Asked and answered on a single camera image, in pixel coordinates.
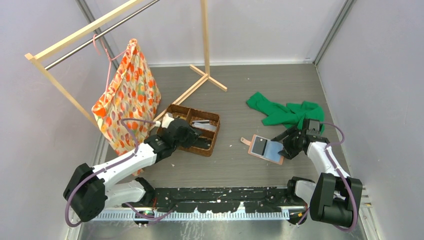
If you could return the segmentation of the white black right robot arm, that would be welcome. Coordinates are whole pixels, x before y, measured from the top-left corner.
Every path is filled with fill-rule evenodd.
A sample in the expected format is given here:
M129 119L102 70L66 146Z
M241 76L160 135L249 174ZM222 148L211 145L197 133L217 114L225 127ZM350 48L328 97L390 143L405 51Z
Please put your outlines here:
M322 135L325 125L326 122L305 118L301 127L294 125L272 138L273 142L282 143L279 155L291 160L304 152L319 174L317 182L292 177L287 183L285 198L291 205L301 202L307 205L299 225L310 217L343 232L351 232L358 223L363 184L360 179L351 177L337 161L332 150L335 143Z

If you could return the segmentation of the tan leather card holder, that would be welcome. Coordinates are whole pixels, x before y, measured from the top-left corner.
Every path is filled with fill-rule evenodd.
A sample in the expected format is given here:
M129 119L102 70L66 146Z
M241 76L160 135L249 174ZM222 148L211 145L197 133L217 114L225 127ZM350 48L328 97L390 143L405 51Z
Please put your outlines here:
M282 165L284 157L279 154L284 149L282 143L278 141L271 141L268 138L254 134L251 140L244 137L240 141L248 146L247 153L254 157L272 162L277 165Z

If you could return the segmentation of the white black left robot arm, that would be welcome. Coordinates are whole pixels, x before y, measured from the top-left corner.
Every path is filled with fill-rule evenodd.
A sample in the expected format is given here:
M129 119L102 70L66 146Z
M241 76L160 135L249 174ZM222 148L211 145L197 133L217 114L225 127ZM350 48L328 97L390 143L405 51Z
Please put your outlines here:
M148 207L154 199L154 188L146 180L138 178L129 183L119 182L136 170L170 157L178 147L194 146L203 134L186 120L169 115L154 121L153 125L162 130L142 142L134 138L133 150L95 166L83 163L74 170L63 192L66 200L64 216L68 226L80 225L79 222L71 222L70 210L80 222L89 222L104 209L117 205L138 203L141 207Z

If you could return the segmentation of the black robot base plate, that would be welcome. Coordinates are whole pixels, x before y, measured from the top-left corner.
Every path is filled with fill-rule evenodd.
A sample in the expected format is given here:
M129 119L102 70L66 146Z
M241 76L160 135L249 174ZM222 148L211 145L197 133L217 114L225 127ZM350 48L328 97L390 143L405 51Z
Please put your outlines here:
M177 213L234 213L244 209L246 213L277 213L284 207L308 206L294 197L285 186L261 187L157 187L142 200L129 203L134 208L154 208L160 212Z

